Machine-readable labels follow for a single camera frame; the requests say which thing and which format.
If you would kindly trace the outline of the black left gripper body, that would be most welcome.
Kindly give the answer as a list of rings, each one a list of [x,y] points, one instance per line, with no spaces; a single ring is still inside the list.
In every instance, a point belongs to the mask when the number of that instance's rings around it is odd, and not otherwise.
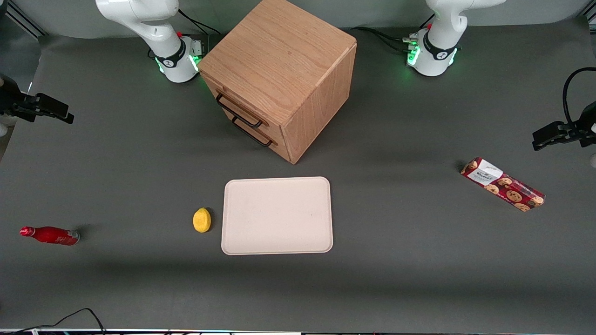
[[[586,106],[579,117],[579,131],[583,138],[579,140],[581,147],[596,144],[596,102]]]

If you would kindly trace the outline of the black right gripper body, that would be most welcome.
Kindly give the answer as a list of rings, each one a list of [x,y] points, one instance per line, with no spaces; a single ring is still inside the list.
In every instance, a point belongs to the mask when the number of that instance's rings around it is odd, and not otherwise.
[[[1,115],[34,122],[36,116],[34,113],[30,113],[30,100],[30,96],[23,93],[13,79],[4,74],[0,75]]]

